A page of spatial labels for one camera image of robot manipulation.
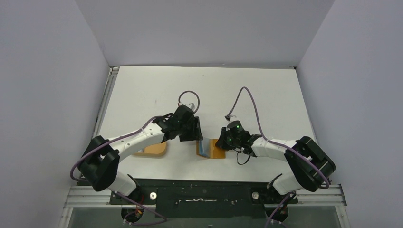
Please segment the orange leather card holder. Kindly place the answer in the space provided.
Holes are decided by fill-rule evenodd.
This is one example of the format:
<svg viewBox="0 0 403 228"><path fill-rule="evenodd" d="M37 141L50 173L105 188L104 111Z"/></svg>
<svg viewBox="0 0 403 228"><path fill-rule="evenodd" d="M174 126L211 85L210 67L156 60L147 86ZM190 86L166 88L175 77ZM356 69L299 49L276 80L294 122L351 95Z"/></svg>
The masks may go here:
<svg viewBox="0 0 403 228"><path fill-rule="evenodd" d="M218 139L196 141L196 154L206 159L225 159L226 151L216 146Z"/></svg>

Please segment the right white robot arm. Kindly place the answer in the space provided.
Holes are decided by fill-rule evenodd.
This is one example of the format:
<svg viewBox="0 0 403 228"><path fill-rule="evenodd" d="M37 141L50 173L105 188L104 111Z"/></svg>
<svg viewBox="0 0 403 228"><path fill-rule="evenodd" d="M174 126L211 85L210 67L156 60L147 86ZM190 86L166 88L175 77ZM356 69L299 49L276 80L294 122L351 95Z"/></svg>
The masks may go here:
<svg viewBox="0 0 403 228"><path fill-rule="evenodd" d="M222 127L216 147L236 150L250 157L268 157L287 162L291 171L280 174L269 183L268 199L281 202L287 193L300 189L315 192L329 185L329 176L336 165L310 137L297 140L269 140L261 134L250 134L240 121Z"/></svg>

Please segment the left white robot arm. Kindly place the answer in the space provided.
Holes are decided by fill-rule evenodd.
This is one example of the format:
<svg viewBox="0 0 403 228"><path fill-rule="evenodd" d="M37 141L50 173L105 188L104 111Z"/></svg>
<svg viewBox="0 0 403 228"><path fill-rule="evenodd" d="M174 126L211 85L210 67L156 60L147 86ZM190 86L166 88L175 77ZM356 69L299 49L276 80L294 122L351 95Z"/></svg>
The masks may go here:
<svg viewBox="0 0 403 228"><path fill-rule="evenodd" d="M141 191L133 178L118 171L125 158L146 147L173 140L181 142L202 140L199 117L193 103L180 104L174 113L152 117L143 127L116 138L101 135L90 141L81 159L74 165L95 191L109 189L122 194L129 204L135 204Z"/></svg>

